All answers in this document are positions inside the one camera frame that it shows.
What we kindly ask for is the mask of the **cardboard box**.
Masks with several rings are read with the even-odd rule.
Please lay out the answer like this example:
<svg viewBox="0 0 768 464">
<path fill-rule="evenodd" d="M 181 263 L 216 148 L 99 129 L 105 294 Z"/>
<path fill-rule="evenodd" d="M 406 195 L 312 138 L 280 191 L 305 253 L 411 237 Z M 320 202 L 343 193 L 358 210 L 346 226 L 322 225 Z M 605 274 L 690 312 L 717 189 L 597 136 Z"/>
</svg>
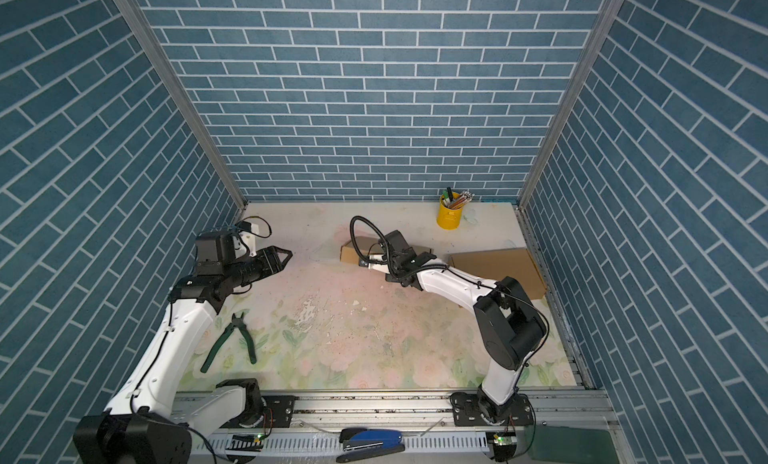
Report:
<svg viewBox="0 0 768 464">
<path fill-rule="evenodd" d="M 452 254 L 449 264 L 466 273 L 489 280 L 517 280 L 531 300 L 542 299 L 546 284 L 530 252 L 525 248 Z"/>
</svg>

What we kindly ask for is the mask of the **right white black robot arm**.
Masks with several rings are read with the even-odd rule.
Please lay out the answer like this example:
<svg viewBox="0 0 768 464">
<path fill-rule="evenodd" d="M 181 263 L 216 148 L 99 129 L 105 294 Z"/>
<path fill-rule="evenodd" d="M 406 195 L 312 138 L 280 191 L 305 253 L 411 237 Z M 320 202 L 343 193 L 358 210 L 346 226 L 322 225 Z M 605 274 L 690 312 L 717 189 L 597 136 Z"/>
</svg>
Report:
<svg viewBox="0 0 768 464">
<path fill-rule="evenodd" d="M 509 417 L 523 370 L 549 337 L 547 318 L 511 277 L 492 281 L 457 270 L 431 253 L 416 253 L 398 231 L 381 236 L 379 244 L 388 281 L 436 294 L 473 314 L 490 356 L 478 406 L 491 423 Z"/>
</svg>

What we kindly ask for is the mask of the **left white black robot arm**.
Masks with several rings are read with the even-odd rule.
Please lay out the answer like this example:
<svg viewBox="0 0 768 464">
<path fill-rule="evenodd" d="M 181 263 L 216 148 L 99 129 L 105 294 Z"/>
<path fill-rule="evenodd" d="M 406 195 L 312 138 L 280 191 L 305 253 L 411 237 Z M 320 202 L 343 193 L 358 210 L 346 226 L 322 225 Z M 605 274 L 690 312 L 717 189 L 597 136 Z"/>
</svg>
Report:
<svg viewBox="0 0 768 464">
<path fill-rule="evenodd" d="M 228 297 L 285 269 L 291 251 L 257 249 L 242 229 L 199 235 L 194 272 L 168 296 L 151 344 L 105 409 L 83 417 L 73 443 L 85 463 L 185 463 L 193 441 L 231 424 L 259 438 L 274 426 L 274 413 L 256 379 L 230 379 L 179 410 L 173 405 L 182 375 Z"/>
</svg>

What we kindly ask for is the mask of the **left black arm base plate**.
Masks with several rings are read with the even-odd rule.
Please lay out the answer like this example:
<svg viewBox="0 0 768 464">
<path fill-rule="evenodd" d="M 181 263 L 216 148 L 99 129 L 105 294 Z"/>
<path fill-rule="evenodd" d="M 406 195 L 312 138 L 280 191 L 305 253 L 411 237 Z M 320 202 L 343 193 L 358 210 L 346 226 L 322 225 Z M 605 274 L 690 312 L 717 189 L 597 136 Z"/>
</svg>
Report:
<svg viewBox="0 0 768 464">
<path fill-rule="evenodd" d="M 296 398 L 292 395 L 267 395 L 247 398 L 245 409 L 227 421 L 228 429 L 287 429 L 290 427 Z"/>
</svg>

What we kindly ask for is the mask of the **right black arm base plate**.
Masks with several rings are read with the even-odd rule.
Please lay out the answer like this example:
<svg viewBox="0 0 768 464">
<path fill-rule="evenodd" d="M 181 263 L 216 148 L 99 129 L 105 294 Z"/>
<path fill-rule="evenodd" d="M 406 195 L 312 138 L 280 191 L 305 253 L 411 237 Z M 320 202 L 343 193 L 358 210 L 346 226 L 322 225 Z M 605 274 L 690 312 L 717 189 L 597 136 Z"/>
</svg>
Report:
<svg viewBox="0 0 768 464">
<path fill-rule="evenodd" d="M 449 402 L 457 427 L 528 426 L 535 423 L 534 409 L 526 394 L 516 393 L 504 404 L 496 404 L 482 390 L 454 392 Z"/>
</svg>

